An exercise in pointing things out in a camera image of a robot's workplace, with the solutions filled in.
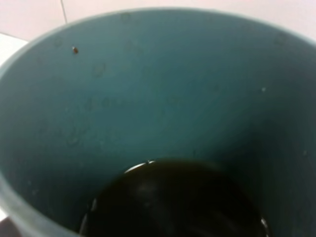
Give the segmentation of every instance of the dark liquid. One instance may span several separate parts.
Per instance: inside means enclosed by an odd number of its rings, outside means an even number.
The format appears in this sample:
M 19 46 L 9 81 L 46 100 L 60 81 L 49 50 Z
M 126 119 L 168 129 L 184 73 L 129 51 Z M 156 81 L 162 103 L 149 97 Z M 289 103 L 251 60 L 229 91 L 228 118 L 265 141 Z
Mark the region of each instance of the dark liquid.
M 147 163 L 98 196 L 86 237 L 268 237 L 260 212 L 227 176 L 203 163 Z

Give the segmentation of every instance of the liquid surface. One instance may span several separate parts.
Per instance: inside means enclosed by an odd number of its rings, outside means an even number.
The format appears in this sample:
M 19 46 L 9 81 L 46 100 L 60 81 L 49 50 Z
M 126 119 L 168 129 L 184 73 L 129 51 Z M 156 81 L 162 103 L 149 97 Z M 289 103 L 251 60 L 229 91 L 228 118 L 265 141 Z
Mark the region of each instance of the liquid surface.
M 239 187 L 203 163 L 159 161 L 129 169 L 93 202 L 86 237 L 269 237 Z

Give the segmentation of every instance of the floor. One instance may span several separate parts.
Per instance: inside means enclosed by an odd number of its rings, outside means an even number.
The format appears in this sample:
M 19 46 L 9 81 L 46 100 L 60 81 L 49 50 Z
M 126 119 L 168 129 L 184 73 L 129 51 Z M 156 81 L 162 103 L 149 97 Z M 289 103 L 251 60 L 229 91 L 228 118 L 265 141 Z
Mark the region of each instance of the floor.
M 68 22 L 104 12 L 151 6 L 237 13 L 316 40 L 316 0 L 0 0 L 0 65 L 28 41 Z M 0 221 L 5 217 L 0 210 Z

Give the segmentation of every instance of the water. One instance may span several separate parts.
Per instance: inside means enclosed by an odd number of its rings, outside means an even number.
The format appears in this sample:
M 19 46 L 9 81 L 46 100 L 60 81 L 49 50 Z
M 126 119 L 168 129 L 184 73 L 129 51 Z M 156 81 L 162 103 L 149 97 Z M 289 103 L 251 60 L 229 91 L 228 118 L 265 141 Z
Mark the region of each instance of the water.
M 197 162 L 146 162 L 93 201 L 86 237 L 269 237 L 267 221 L 223 173 Z

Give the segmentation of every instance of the bucket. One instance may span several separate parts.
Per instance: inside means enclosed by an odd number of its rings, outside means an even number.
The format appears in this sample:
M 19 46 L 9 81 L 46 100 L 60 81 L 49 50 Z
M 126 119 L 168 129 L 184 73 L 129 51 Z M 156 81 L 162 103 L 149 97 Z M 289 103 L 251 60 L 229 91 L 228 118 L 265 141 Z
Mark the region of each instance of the bucket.
M 197 9 L 92 17 L 0 69 L 0 204 L 25 236 L 75 237 L 87 204 L 151 159 L 221 166 L 275 237 L 316 235 L 316 49 Z

